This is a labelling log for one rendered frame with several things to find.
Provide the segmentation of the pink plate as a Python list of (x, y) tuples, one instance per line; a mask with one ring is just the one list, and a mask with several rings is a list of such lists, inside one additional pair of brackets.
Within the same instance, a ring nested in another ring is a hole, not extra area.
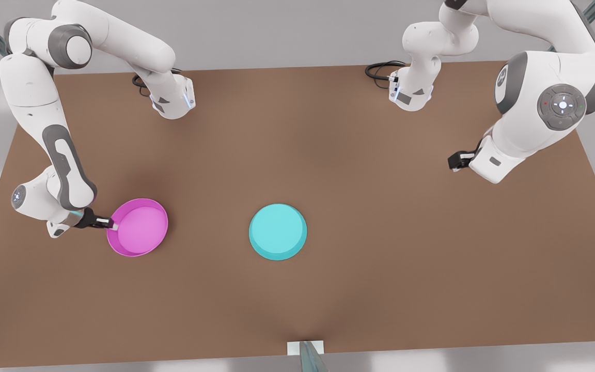
[(165, 208), (153, 199), (137, 198), (126, 202), (111, 216), (114, 228), (106, 231), (114, 252), (138, 257), (153, 251), (163, 242), (168, 230)]

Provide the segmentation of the blue plate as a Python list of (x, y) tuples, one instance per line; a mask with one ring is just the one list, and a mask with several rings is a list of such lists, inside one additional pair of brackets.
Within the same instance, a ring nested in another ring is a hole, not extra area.
[(304, 247), (307, 224), (291, 205), (271, 204), (258, 210), (249, 224), (250, 244), (261, 257), (281, 261), (295, 256)]

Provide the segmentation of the white post foot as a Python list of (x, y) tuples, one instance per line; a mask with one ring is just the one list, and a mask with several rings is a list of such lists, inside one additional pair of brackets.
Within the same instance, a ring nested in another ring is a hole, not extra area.
[(316, 349), (316, 353), (324, 354), (324, 342), (322, 340), (295, 341), (287, 343), (287, 355), (300, 355), (300, 345), (311, 343)]

